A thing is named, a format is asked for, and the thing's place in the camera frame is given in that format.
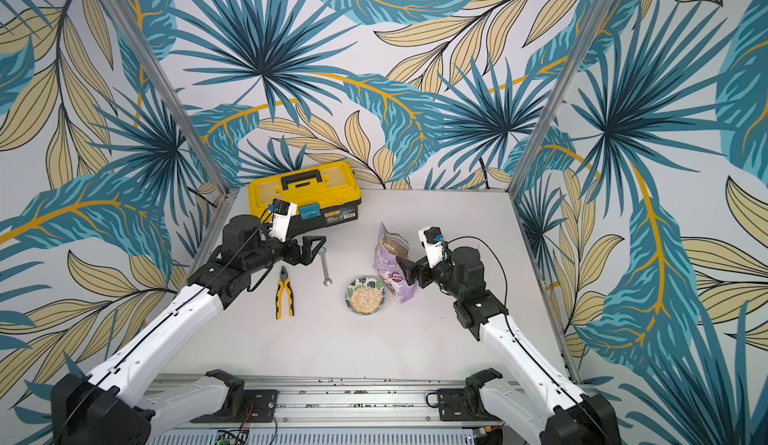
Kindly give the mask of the purple oats bag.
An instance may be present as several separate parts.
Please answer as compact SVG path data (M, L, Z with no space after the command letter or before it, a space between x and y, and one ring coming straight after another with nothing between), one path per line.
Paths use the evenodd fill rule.
M409 243L402 235L390 232L384 223L380 224L374 249L374 270L400 304L411 300L416 293L416 286L408 284L397 262L398 258L408 258L409 251Z

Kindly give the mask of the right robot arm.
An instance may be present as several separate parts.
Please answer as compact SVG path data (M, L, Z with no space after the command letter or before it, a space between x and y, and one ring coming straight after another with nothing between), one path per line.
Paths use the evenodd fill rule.
M480 252L454 251L443 242L426 246L416 261L397 259L408 284L432 283L454 299L462 328L490 350L517 387L495 369L468 377L463 394L475 416L492 416L529 444L620 444L613 406L600 394L588 395L560 373L527 339L485 282Z

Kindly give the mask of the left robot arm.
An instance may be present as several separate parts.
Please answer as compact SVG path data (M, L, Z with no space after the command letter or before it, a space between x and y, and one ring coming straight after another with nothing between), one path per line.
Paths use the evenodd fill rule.
M157 398L145 393L157 375L206 324L245 291L256 272L284 262L311 264L323 236L289 235L285 216L263 224L252 215L232 218L221 243L172 302L110 358L84 376L68 374L51 392L56 444L146 444L200 417L236 422L251 411L243 379L220 369Z

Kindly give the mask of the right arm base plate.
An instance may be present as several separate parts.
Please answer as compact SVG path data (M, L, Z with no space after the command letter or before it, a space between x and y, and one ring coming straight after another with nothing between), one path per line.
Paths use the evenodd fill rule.
M436 391L441 422L502 422L500 415L490 413L481 399L486 388L442 388Z

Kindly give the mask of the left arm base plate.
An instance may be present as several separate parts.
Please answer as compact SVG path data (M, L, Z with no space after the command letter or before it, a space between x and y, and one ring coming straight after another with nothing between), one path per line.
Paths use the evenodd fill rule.
M269 423L274 418L279 391L244 389L229 392L222 408L192 420L195 424Z

